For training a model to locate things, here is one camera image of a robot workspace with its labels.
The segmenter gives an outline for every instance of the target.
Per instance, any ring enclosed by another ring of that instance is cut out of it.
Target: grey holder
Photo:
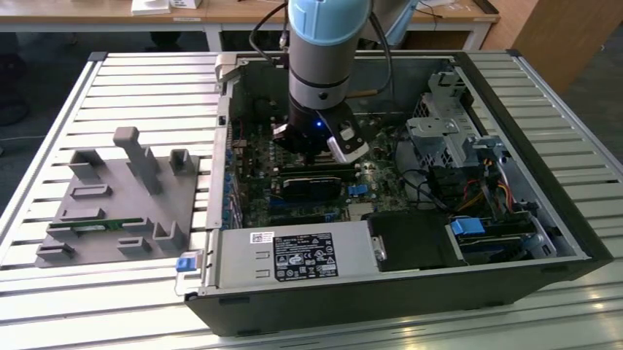
[[[199,158],[185,149],[153,157],[136,128],[117,128],[128,159],[76,151],[70,180],[48,236],[40,268],[177,257],[188,246]]]

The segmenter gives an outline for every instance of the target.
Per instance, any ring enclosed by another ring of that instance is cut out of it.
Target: white box
[[[132,0],[132,15],[171,13],[168,0]]]
[[[201,0],[169,0],[171,7],[176,7],[179,9],[196,9]]]

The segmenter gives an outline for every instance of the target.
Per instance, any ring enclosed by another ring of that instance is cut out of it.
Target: blue clip
[[[180,257],[175,264],[177,272],[191,272],[196,270],[196,257]]]
[[[451,222],[449,227],[455,236],[457,235],[481,235],[484,233],[484,227],[480,219],[476,217],[464,217]]]
[[[360,184],[357,186],[357,195],[364,195],[368,192],[368,185],[367,184]]]

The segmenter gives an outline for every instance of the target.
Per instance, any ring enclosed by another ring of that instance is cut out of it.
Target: metal slatted table
[[[623,339],[623,172],[523,58],[469,54],[615,261],[511,306],[220,338],[175,294],[175,259],[37,269],[34,251],[60,204],[73,149],[103,158],[117,126],[133,125],[156,156],[201,157],[192,248],[204,243],[219,94],[213,53],[109,54],[88,62],[0,219],[0,348],[565,349]],[[495,134],[484,109],[484,127]]]

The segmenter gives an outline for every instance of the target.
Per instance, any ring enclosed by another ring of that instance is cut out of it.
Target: power supply label
[[[275,278],[279,282],[337,277],[331,233],[275,237]]]

